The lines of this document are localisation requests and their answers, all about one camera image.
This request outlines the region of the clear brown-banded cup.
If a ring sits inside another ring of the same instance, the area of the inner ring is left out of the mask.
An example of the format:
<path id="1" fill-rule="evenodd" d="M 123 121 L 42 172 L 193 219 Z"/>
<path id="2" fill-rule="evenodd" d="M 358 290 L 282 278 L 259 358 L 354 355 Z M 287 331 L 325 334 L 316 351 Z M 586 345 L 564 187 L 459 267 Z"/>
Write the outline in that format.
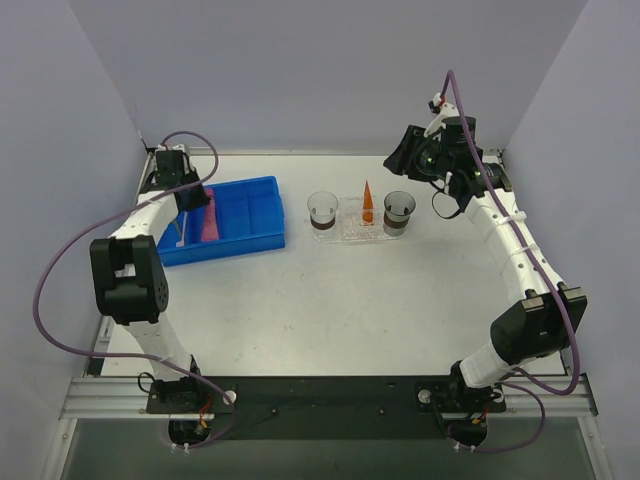
<path id="1" fill-rule="evenodd" d="M 416 208 L 414 197 L 405 191 L 392 191 L 385 197 L 383 206 L 384 232 L 391 237 L 403 235 Z"/>

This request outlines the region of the orange toothpaste tube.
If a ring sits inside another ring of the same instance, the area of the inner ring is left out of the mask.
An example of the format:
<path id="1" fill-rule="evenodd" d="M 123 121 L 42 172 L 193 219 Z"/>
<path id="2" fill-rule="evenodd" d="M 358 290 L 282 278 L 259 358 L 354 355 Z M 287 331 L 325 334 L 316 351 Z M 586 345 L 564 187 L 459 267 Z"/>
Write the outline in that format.
<path id="1" fill-rule="evenodd" d="M 374 202 L 368 182 L 365 182 L 364 186 L 361 218 L 365 226 L 374 224 Z"/>

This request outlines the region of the clear acrylic toothbrush holder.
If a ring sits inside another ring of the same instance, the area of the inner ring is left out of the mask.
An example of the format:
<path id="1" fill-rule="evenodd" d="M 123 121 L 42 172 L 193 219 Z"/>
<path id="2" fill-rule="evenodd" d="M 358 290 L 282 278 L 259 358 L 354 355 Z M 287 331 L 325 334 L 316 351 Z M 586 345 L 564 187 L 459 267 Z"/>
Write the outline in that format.
<path id="1" fill-rule="evenodd" d="M 383 229 L 380 201 L 373 196 L 374 224 L 365 226 L 361 218 L 363 197 L 342 197 L 336 215 L 335 240 L 338 243 L 371 243 L 390 240 Z"/>

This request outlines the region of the clear blue-tinted cup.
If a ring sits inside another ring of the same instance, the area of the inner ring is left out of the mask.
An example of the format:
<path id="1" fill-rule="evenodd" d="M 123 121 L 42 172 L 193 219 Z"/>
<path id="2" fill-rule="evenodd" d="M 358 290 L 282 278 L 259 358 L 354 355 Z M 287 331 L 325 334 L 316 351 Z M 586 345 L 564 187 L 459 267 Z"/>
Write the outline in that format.
<path id="1" fill-rule="evenodd" d="M 334 234 L 338 198 L 330 192 L 318 191 L 307 200 L 312 232 L 320 238 L 330 238 Z"/>

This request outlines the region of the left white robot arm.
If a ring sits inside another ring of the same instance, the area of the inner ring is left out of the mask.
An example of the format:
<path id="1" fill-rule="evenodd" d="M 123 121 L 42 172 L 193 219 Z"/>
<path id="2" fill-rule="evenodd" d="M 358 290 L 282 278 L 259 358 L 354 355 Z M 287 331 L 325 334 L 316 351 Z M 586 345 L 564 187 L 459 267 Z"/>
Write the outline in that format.
<path id="1" fill-rule="evenodd" d="M 162 145 L 154 152 L 155 168 L 138 194 L 136 210 L 111 236 L 90 245 L 94 292 L 99 311 L 123 327 L 154 363 L 151 395 L 170 400 L 183 411 L 204 402 L 205 387 L 193 376 L 197 363 L 181 344 L 166 315 L 169 286 L 157 244 L 181 213 L 208 204 L 189 149 Z"/>

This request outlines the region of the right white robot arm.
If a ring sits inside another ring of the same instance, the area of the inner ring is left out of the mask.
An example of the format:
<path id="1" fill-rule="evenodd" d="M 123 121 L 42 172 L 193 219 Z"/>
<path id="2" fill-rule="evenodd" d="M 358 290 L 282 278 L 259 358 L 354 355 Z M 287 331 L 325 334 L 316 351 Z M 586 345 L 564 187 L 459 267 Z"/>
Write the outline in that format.
<path id="1" fill-rule="evenodd" d="M 475 118 L 461 116 L 441 93 L 429 108 L 430 124 L 408 126 L 384 166 L 454 199 L 458 213 L 478 229 L 506 284 L 510 308 L 491 324 L 488 342 L 456 367 L 465 386 L 480 389 L 527 363 L 574 348 L 587 298 L 549 265 L 504 168 L 484 161 L 475 144 Z"/>

